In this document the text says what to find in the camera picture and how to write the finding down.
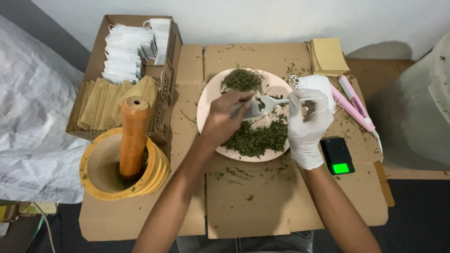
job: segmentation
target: green display screen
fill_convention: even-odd
[[[348,166],[346,163],[333,165],[333,170],[334,170],[334,173],[336,173],[336,174],[349,172]]]

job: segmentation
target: wooden pestle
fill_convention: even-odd
[[[149,125],[150,104],[141,96],[131,96],[123,101],[121,115],[120,174],[127,180],[134,180],[139,176],[147,142],[145,132]]]

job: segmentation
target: mortar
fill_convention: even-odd
[[[122,128],[114,128],[94,139],[80,161],[80,180],[86,191],[102,200],[117,200],[149,194],[157,190],[169,175],[167,156],[147,137],[147,161],[143,174],[127,181],[119,172]]]

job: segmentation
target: mortar and pestle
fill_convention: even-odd
[[[123,127],[99,135],[80,161],[85,190],[103,200],[149,194],[169,175],[167,156],[145,134],[150,106],[141,96],[127,98],[121,106]]]

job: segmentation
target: white wall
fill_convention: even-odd
[[[384,59],[418,59],[450,30],[448,0],[32,1],[89,50],[105,14],[173,16],[184,44],[339,37],[346,54],[378,44],[353,56]]]

